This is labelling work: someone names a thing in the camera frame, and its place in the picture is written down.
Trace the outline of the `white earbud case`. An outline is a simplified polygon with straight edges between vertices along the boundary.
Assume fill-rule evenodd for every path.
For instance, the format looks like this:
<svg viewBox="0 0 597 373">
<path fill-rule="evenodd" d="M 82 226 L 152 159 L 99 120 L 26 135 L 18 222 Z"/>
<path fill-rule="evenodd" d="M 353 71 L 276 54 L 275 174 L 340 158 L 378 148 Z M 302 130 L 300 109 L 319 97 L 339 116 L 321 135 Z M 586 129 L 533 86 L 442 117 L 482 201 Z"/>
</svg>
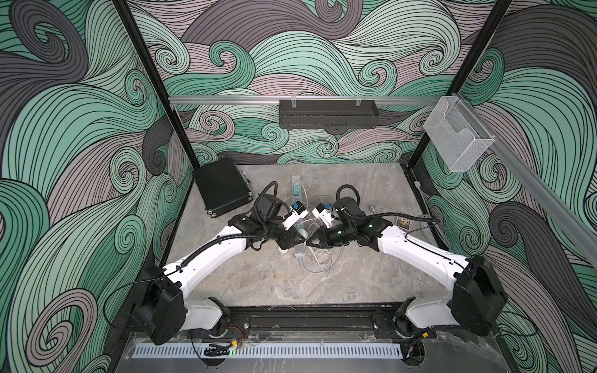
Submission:
<svg viewBox="0 0 597 373">
<path fill-rule="evenodd" d="M 298 228 L 298 233 L 304 238 L 304 239 L 308 239 L 309 238 L 309 232 L 306 228 L 304 227 L 299 227 Z"/>
</svg>

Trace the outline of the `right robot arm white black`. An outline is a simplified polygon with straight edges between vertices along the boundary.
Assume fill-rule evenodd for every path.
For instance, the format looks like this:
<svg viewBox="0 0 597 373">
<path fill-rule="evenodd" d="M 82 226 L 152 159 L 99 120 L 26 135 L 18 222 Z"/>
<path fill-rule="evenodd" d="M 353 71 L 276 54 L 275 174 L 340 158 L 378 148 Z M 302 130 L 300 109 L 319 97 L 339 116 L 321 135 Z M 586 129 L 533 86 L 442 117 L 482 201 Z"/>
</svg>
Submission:
<svg viewBox="0 0 597 373">
<path fill-rule="evenodd" d="M 428 331 L 450 328 L 488 336 L 508 301 L 493 265 L 484 256 L 443 250 L 390 221 L 391 217 L 413 221 L 413 215 L 365 214 L 360 200 L 356 188 L 344 184 L 337 189 L 334 203 L 315 206 L 312 215 L 322 225 L 309 237 L 308 246 L 331 249 L 356 242 L 416 267 L 449 291 L 434 300 L 412 297 L 403 302 L 393 321 L 400 337 L 413 340 Z"/>
</svg>

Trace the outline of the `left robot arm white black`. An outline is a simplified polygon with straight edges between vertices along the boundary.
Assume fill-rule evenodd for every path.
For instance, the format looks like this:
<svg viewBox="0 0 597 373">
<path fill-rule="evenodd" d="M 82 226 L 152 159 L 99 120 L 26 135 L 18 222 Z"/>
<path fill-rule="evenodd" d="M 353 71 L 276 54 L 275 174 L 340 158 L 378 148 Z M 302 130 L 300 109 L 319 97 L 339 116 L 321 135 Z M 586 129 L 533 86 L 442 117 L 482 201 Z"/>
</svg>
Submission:
<svg viewBox="0 0 597 373">
<path fill-rule="evenodd" d="M 203 330 L 222 337 L 229 328 L 230 310 L 217 298 L 189 301 L 191 292 L 227 260 L 247 249 L 259 250 L 274 241 L 281 250 L 305 242 L 296 224 L 308 215 L 300 201 L 284 203 L 277 196 L 278 184 L 267 185 L 250 213 L 232 217 L 209 242 L 165 267 L 152 266 L 141 272 L 132 288 L 131 317 L 157 346 L 177 334 Z"/>
</svg>

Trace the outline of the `small card box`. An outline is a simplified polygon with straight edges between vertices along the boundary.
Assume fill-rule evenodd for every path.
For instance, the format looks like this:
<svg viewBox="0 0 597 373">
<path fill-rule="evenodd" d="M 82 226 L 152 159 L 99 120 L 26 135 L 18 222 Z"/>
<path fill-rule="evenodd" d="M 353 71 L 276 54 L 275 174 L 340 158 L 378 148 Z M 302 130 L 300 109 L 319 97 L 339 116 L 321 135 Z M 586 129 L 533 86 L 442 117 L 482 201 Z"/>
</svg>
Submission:
<svg viewBox="0 0 597 373">
<path fill-rule="evenodd" d="M 404 231 L 408 232 L 410 231 L 410 227 L 411 227 L 411 220 L 404 218 L 404 217 L 397 217 L 396 218 L 396 225 L 400 228 L 402 228 Z"/>
</svg>

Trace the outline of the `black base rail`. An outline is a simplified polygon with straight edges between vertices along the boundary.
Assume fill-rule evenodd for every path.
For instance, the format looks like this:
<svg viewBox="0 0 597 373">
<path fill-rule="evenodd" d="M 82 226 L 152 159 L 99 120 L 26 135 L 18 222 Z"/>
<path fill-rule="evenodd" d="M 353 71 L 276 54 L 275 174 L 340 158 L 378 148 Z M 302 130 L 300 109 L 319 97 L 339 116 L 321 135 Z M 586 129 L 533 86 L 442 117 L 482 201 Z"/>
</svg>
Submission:
<svg viewBox="0 0 597 373">
<path fill-rule="evenodd" d="M 409 298 L 391 303 L 231 307 L 211 334 L 219 336 L 226 329 L 243 338 L 273 332 L 371 332 L 377 339 L 408 340 L 424 332 L 464 329 L 486 337 L 495 321 L 485 320 L 476 311 L 452 315 L 449 304 L 431 311 L 429 322 L 417 321 L 415 317 L 422 315 L 423 305 L 413 305 L 413 301 Z"/>
</svg>

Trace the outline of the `black wall shelf tray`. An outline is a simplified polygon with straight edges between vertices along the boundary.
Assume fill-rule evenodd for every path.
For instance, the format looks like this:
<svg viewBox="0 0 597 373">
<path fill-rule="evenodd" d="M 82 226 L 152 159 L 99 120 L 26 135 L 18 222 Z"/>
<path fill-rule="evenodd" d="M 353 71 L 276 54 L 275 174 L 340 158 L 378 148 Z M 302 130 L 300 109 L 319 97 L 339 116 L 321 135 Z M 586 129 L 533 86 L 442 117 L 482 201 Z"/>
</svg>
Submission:
<svg viewBox="0 0 597 373">
<path fill-rule="evenodd" d="M 278 105 L 280 127 L 284 129 L 348 130 L 377 126 L 379 109 L 375 101 L 364 100 L 359 105 L 349 101 L 283 100 Z"/>
</svg>

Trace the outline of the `clear acrylic wall bin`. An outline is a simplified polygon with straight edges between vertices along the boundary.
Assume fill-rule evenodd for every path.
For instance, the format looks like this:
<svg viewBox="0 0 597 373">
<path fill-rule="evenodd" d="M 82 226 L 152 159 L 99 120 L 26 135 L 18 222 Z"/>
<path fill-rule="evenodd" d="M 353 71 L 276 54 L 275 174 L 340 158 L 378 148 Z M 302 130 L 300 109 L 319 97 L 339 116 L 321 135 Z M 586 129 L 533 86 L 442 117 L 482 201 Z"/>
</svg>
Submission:
<svg viewBox="0 0 597 373">
<path fill-rule="evenodd" d="M 474 107 L 460 96 L 443 96 L 424 131 L 451 172 L 466 172 L 494 144 Z"/>
</svg>

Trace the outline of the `aluminium wall rail back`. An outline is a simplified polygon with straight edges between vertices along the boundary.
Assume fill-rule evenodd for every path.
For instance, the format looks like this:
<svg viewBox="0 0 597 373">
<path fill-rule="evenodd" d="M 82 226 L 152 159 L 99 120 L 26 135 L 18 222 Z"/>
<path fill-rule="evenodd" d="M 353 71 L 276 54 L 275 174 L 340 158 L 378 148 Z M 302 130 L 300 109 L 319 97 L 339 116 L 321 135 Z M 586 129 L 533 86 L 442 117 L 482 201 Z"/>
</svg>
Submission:
<svg viewBox="0 0 597 373">
<path fill-rule="evenodd" d="M 380 106 L 434 106 L 440 96 L 408 97 L 408 96 L 170 96 L 171 105 L 278 105 L 283 100 L 290 100 L 293 105 L 298 101 L 349 101 L 359 105 L 364 100 L 375 101 Z"/>
</svg>

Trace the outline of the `aluminium wall rail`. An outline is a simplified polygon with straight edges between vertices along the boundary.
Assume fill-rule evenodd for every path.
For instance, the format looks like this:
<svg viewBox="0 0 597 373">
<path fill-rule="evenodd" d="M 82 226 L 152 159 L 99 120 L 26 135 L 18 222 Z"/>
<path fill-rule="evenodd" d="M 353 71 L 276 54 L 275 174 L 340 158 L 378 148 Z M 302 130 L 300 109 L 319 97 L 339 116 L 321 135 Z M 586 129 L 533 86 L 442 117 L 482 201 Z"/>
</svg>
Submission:
<svg viewBox="0 0 597 373">
<path fill-rule="evenodd" d="M 494 140 L 491 150 L 576 247 L 578 256 L 596 265 L 596 234 L 539 177 L 538 155 L 513 115 L 494 104 L 483 104 L 478 111 L 462 96 L 455 94 L 454 97 L 460 99 L 468 111 L 469 123 L 475 132 Z"/>
<path fill-rule="evenodd" d="M 278 105 L 283 100 L 290 100 L 293 105 L 298 101 L 349 101 L 359 105 L 364 100 L 375 101 L 380 106 L 434 106 L 440 96 L 408 97 L 408 96 L 170 96 L 171 105 Z"/>
</svg>

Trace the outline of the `aluminium wall rail right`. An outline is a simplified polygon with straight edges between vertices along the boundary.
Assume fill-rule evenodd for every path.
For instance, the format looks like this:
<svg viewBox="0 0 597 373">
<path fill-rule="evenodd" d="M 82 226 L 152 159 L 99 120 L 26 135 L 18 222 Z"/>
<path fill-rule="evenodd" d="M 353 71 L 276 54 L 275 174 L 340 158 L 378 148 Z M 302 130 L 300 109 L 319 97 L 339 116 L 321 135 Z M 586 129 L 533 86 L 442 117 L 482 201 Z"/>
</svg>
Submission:
<svg viewBox="0 0 597 373">
<path fill-rule="evenodd" d="M 455 94 L 454 97 L 460 99 L 468 111 L 469 123 L 475 132 L 494 140 L 491 150 L 576 247 L 578 256 L 596 265 L 596 234 L 539 177 L 538 155 L 513 115 L 494 104 L 483 104 L 478 111 L 462 96 Z"/>
</svg>

